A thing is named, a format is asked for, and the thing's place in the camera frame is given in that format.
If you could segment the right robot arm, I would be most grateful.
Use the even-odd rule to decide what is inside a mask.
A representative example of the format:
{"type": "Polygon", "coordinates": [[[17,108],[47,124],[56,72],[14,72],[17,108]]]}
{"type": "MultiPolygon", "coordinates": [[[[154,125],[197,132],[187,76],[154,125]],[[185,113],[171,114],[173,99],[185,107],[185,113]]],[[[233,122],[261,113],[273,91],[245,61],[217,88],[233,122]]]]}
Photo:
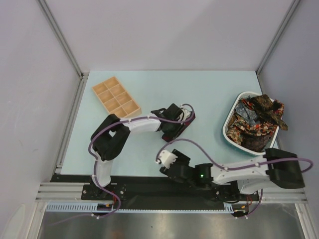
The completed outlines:
{"type": "Polygon", "coordinates": [[[264,188],[301,189],[305,183],[297,155],[270,148],[261,157],[217,166],[213,163],[191,167],[190,159],[177,150],[162,150],[156,158],[160,172],[178,183],[205,188],[229,186],[230,195],[241,200],[264,188]]]}

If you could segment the red navy striped tie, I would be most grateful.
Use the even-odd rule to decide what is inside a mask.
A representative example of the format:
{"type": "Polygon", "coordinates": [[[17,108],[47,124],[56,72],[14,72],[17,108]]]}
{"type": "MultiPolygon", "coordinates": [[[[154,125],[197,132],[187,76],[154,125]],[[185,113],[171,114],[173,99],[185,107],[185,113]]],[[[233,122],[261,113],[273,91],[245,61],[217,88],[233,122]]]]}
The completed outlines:
{"type": "Polygon", "coordinates": [[[186,121],[186,122],[178,122],[178,123],[186,123],[187,127],[190,126],[190,124],[195,120],[195,112],[193,111],[193,120],[192,121],[186,121]]]}

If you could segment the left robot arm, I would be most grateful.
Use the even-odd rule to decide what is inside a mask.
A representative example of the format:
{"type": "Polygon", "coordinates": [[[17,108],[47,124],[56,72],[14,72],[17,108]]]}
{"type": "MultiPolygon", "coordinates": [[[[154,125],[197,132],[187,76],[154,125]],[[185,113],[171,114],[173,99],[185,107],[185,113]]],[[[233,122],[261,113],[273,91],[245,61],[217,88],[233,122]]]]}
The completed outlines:
{"type": "Polygon", "coordinates": [[[191,105],[171,104],[167,109],[151,111],[147,116],[120,118],[108,115],[90,138],[88,152],[95,158],[93,166],[94,183],[92,193],[98,199],[109,196],[113,160],[122,152],[131,134],[162,132],[162,140],[171,142],[177,139],[195,119],[191,105]]]}

